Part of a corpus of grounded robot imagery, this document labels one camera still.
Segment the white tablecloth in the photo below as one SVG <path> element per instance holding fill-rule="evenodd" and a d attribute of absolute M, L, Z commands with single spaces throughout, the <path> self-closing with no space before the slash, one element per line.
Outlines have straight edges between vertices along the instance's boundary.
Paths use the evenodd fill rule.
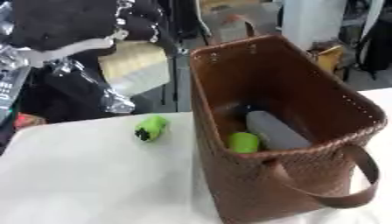
<path fill-rule="evenodd" d="M 363 93 L 392 117 L 392 89 Z M 220 223 L 194 153 L 192 114 L 164 114 L 162 138 L 141 143 L 133 129 L 146 115 L 27 129 L 0 157 L 2 224 Z M 368 145 L 381 168 L 367 206 L 323 209 L 266 224 L 389 224 L 392 125 Z M 366 184 L 356 173 L 353 188 Z"/>

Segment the white wall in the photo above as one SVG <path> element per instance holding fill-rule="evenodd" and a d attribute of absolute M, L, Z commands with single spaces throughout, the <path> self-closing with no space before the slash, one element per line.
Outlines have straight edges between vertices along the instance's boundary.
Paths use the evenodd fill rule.
<path fill-rule="evenodd" d="M 283 35 L 303 50 L 336 38 L 347 0 L 284 1 Z"/>

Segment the lime green cup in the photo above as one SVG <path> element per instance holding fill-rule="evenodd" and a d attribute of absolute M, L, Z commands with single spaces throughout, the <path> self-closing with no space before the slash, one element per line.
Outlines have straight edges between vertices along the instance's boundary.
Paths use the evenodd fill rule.
<path fill-rule="evenodd" d="M 162 116 L 152 115 L 136 126 L 135 135 L 144 142 L 152 142 L 162 134 L 167 123 Z"/>
<path fill-rule="evenodd" d="M 228 139 L 230 150 L 238 153 L 254 153 L 258 151 L 260 139 L 253 134 L 238 132 Z"/>

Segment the woven basket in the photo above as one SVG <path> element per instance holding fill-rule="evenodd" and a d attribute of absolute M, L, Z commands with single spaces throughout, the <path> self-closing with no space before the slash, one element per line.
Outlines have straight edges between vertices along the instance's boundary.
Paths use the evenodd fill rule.
<path fill-rule="evenodd" d="M 386 125 L 385 115 L 287 40 L 265 36 L 204 47 L 192 53 L 191 68 L 199 152 L 225 223 L 359 207 L 374 197 L 378 168 L 361 147 Z M 228 136 L 246 129 L 234 116 L 239 103 L 269 111 L 312 147 L 232 152 Z M 371 185 L 349 194 L 356 165 Z"/>

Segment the leather handle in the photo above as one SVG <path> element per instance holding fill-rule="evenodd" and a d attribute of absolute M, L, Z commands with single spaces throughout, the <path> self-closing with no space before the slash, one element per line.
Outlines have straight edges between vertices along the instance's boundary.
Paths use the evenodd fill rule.
<path fill-rule="evenodd" d="M 341 151 L 349 156 L 365 174 L 367 180 L 370 182 L 370 187 L 367 189 L 342 197 L 328 197 L 312 192 L 307 192 L 296 187 L 295 181 L 290 177 L 284 166 L 278 161 L 268 162 L 267 166 L 271 171 L 272 177 L 275 177 L 284 186 L 289 187 L 299 193 L 305 194 L 315 199 L 321 205 L 333 208 L 352 208 L 360 207 L 369 203 L 375 196 L 377 190 L 380 172 L 376 162 L 370 155 L 361 147 L 355 145 L 347 145 L 342 147 Z"/>

